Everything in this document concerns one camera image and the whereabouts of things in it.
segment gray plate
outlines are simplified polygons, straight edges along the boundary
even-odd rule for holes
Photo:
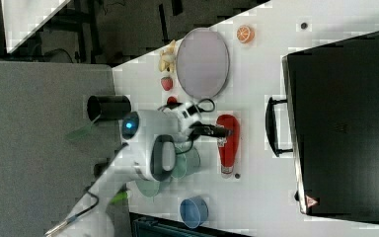
[[[183,39],[177,56],[177,74],[184,91],[197,99],[211,98],[225,85],[229,52],[221,35],[198,28]]]

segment floor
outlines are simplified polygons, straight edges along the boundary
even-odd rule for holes
[[[73,2],[67,8],[74,9]],[[88,12],[88,0],[80,2],[82,11]],[[182,11],[173,8],[173,2],[181,2]],[[95,49],[92,47],[90,25],[83,24],[87,55],[83,63],[122,64],[170,40],[179,40],[195,28],[212,26],[264,2],[266,0],[152,0],[144,3],[138,0],[103,0],[100,4],[94,1],[102,51],[92,55]],[[76,33],[42,30],[39,36],[42,53],[63,48],[74,58],[75,51],[79,50]]]

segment red warning label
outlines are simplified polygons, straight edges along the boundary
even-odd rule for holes
[[[315,199],[313,199],[311,197],[308,197],[308,196],[306,196],[306,202],[307,202],[307,208],[310,208],[313,205],[317,205],[318,204],[318,202]]]

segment red object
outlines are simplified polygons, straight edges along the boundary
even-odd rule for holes
[[[167,105],[176,104],[178,102],[177,98],[175,97],[168,97],[168,101],[166,101]]]
[[[314,198],[308,197],[308,196],[306,196],[306,203],[307,203],[307,208],[310,208],[314,205],[319,204],[319,202],[317,200],[315,200]]]
[[[236,152],[239,147],[239,122],[233,116],[223,115],[217,118],[217,125],[232,130],[230,136],[219,138],[217,140],[221,161],[221,173],[231,174],[235,164]]]
[[[161,80],[162,87],[165,91],[169,91],[174,86],[174,82],[171,77],[164,77]]]

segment black mug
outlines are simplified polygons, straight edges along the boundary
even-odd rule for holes
[[[87,105],[88,117],[94,120],[120,120],[131,112],[131,103],[125,96],[91,96]]]

